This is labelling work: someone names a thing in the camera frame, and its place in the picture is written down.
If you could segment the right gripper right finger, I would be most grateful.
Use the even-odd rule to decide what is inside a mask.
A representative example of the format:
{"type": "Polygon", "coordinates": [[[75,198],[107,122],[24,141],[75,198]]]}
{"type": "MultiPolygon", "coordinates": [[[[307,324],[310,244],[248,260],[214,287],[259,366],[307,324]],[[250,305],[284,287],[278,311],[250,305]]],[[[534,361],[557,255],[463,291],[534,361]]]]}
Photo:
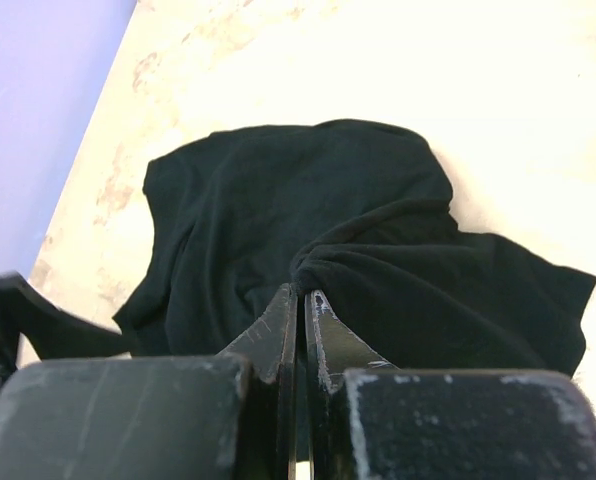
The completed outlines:
{"type": "Polygon", "coordinates": [[[596,479],[596,418],[542,370],[399,369],[304,301],[315,479],[596,479]]]}

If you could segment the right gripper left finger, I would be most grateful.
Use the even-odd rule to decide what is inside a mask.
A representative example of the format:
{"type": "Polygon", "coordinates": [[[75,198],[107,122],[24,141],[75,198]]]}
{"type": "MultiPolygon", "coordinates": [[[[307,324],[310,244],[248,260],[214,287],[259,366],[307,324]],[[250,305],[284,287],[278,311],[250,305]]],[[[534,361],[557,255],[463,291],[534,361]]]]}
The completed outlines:
{"type": "Polygon", "coordinates": [[[120,334],[29,298],[36,349],[22,337],[0,376],[0,479],[294,477],[287,288],[210,356],[131,356],[120,334]]]}

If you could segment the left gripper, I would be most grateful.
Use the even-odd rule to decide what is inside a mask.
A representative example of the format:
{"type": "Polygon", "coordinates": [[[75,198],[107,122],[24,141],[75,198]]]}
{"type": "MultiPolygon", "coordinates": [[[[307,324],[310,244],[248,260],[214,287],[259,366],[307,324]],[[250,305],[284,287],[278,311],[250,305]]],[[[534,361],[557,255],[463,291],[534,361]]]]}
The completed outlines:
{"type": "Polygon", "coordinates": [[[31,287],[20,274],[0,275],[0,376],[8,377],[17,370],[22,337],[36,349],[36,318],[30,292],[31,287]]]}

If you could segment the black floral t-shirt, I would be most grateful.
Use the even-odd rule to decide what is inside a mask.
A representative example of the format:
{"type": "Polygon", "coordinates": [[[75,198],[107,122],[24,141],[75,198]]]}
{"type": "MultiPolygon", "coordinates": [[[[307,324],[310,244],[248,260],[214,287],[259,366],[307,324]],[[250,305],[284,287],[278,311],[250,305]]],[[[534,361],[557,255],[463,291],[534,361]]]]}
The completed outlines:
{"type": "Polygon", "coordinates": [[[592,274],[462,231],[419,134],[335,120],[215,132],[152,160],[146,274],[114,321],[138,355],[212,355],[278,288],[414,369],[546,369],[585,352],[592,274]]]}

